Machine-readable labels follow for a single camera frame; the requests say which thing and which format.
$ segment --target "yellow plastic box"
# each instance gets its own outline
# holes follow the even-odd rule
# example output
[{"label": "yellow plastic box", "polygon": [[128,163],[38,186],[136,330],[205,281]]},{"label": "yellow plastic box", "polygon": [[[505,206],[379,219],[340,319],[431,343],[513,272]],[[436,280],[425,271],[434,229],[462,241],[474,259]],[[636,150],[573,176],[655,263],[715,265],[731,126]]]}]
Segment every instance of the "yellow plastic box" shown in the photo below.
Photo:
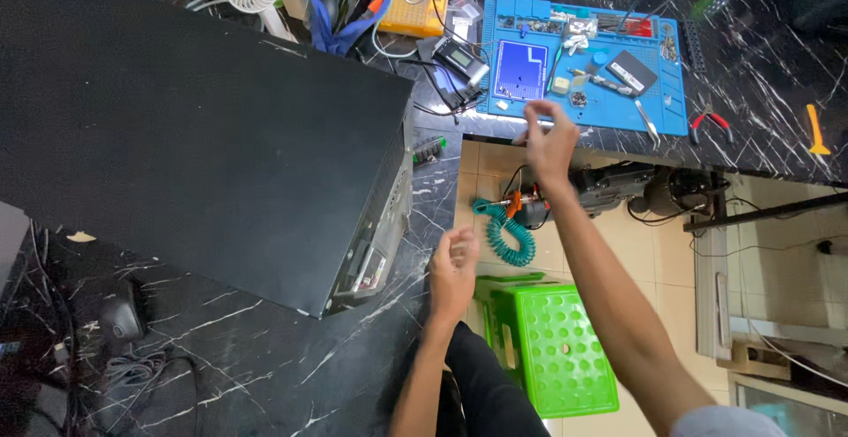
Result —
[{"label": "yellow plastic box", "polygon": [[444,32],[444,26],[439,19],[447,20],[447,11],[448,0],[436,0],[436,9],[432,6],[432,0],[418,5],[410,5],[405,0],[392,0],[377,31],[400,33],[418,38],[440,37]]}]

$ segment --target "black card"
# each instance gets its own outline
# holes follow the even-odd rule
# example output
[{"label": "black card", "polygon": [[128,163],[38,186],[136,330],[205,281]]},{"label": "black card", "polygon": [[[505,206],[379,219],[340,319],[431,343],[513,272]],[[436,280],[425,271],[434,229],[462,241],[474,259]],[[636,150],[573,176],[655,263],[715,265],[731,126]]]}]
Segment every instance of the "black card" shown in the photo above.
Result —
[{"label": "black card", "polygon": [[652,84],[656,83],[658,76],[648,69],[641,61],[637,60],[627,50],[620,52],[607,66],[606,69],[622,83],[633,88],[633,95],[640,96]]}]

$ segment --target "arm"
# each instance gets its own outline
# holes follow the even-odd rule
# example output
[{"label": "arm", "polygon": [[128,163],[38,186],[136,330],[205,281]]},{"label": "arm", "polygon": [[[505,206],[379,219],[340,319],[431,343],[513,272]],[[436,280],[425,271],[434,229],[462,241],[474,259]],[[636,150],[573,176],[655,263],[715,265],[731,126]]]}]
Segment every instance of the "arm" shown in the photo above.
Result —
[{"label": "arm", "polygon": [[474,294],[474,269],[480,244],[472,228],[445,232],[430,260],[430,317],[394,409],[392,436],[436,434],[444,356],[454,328]]},{"label": "arm", "polygon": [[[556,125],[544,135],[538,114]],[[658,435],[697,407],[715,405],[686,372],[651,304],[621,266],[592,224],[568,181],[568,165],[580,131],[562,108],[531,101],[527,120],[527,159],[551,202],[556,229],[592,327],[616,376],[639,403]]]}]

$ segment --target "computer mouse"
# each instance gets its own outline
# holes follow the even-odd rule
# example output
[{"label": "computer mouse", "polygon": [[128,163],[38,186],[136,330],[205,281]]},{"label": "computer mouse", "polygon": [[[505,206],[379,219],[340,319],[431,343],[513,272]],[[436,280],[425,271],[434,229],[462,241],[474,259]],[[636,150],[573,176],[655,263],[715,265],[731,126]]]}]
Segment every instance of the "computer mouse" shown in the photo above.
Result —
[{"label": "computer mouse", "polygon": [[99,321],[102,332],[122,341],[143,338],[145,326],[139,312],[140,296],[141,292],[132,280],[118,280],[114,292],[103,298]]}]

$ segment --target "red-handled pliers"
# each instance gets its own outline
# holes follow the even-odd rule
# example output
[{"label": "red-handled pliers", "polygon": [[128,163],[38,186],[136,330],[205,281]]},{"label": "red-handled pliers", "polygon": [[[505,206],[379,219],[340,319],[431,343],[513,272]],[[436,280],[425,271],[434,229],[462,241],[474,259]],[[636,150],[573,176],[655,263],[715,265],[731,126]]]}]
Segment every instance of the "red-handled pliers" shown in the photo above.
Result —
[{"label": "red-handled pliers", "polygon": [[712,111],[712,104],[707,103],[706,107],[704,108],[703,114],[695,118],[694,122],[692,123],[690,135],[692,137],[692,143],[694,143],[694,145],[698,145],[698,126],[700,126],[700,122],[704,120],[704,117],[711,119],[720,128],[724,129],[724,132],[727,135],[727,143],[732,144],[734,142],[734,132],[730,130],[730,124],[725,121],[723,117],[720,117],[716,113],[714,113]]}]

